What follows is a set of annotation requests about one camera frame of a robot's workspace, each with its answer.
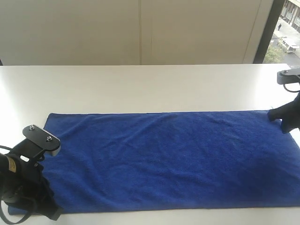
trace tree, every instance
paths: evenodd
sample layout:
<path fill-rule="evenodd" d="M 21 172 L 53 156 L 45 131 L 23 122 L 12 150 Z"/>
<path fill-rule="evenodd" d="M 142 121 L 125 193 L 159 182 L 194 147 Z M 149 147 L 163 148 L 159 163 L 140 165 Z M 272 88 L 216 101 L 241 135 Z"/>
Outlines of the tree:
<path fill-rule="evenodd" d="M 286 53 L 281 48 L 277 46 L 269 45 L 263 63 L 280 63 L 282 62 L 285 54 Z"/>

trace white wall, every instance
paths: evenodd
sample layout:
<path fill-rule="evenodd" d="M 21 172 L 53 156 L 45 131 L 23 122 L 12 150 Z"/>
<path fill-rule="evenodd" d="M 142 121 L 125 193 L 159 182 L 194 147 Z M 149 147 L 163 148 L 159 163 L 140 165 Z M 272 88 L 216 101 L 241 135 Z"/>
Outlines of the white wall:
<path fill-rule="evenodd" d="M 273 0 L 0 0 L 4 65 L 252 63 Z"/>

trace white table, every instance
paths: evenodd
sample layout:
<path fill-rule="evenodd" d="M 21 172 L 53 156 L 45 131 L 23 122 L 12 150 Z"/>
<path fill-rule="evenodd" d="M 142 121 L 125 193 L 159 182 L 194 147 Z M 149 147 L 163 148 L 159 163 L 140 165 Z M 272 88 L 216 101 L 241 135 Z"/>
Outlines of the white table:
<path fill-rule="evenodd" d="M 0 144 L 49 113 L 261 110 L 293 100 L 276 83 L 276 65 L 0 67 Z M 24 224 L 298 225 L 299 208 L 162 210 L 35 216 Z"/>

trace blue towel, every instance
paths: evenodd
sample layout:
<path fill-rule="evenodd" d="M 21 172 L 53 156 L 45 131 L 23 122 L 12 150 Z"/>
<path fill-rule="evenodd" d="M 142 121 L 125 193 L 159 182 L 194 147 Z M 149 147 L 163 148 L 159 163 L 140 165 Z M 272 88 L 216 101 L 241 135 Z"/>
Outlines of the blue towel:
<path fill-rule="evenodd" d="M 300 206 L 299 147 L 265 111 L 50 114 L 45 129 L 65 213 Z"/>

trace microfiber towel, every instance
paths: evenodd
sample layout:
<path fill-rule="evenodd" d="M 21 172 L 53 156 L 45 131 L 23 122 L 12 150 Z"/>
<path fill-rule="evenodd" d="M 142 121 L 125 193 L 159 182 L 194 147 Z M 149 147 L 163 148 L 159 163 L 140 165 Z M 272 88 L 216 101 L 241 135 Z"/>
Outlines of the microfiber towel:
<path fill-rule="evenodd" d="M 266 111 L 50 114 L 45 129 L 65 213 L 300 206 L 299 147 Z"/>

